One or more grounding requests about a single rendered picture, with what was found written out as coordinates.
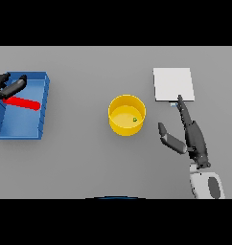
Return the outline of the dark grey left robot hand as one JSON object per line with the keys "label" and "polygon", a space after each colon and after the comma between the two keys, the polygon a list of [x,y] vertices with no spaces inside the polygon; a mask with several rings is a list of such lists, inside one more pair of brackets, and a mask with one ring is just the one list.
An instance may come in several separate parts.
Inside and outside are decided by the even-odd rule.
{"label": "dark grey left robot hand", "polygon": [[27,86],[27,76],[22,75],[16,82],[7,85],[6,82],[11,77],[10,73],[0,75],[0,100],[9,99]]}

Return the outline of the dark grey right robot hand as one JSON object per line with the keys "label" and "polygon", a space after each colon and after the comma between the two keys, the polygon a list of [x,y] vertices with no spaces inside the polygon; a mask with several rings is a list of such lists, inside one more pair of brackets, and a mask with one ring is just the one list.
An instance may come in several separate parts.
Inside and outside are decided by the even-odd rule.
{"label": "dark grey right robot hand", "polygon": [[208,150],[201,132],[196,121],[191,119],[188,108],[181,96],[177,97],[176,105],[184,128],[185,141],[182,142],[178,138],[171,135],[165,125],[160,122],[158,130],[160,141],[163,145],[177,152],[178,154],[189,154],[191,160],[197,164],[197,168],[207,168],[211,164],[208,160]]}

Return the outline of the red beaker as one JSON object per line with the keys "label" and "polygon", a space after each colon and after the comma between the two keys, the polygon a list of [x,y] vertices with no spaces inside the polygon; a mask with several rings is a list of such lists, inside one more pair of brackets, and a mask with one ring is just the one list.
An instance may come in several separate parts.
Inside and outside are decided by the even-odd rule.
{"label": "red beaker", "polygon": [[32,109],[34,111],[37,111],[40,108],[40,103],[38,101],[27,100],[19,97],[10,97],[8,99],[2,99],[2,102],[7,105]]}

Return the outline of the pale square measuring scale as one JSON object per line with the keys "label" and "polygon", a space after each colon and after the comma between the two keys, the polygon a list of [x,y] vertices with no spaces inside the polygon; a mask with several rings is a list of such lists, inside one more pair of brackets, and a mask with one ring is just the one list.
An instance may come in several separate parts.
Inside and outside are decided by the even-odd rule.
{"label": "pale square measuring scale", "polygon": [[184,101],[195,100],[189,68],[154,68],[152,72],[156,101],[175,103],[178,96],[181,96]]}

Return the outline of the yellow bowl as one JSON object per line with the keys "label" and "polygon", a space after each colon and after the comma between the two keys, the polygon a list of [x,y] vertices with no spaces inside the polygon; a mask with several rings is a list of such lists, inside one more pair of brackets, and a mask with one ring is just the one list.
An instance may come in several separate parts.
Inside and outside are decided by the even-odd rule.
{"label": "yellow bowl", "polygon": [[108,124],[113,132],[126,137],[137,134],[147,115],[145,104],[137,97],[124,94],[113,99],[108,106]]}

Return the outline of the blue plastic tray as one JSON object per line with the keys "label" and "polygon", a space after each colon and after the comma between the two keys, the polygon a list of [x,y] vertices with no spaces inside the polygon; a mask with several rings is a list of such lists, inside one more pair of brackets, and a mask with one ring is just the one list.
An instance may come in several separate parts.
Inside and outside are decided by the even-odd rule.
{"label": "blue plastic tray", "polygon": [[7,85],[27,76],[27,86],[13,99],[0,100],[0,140],[40,140],[50,80],[46,72],[11,72]]}

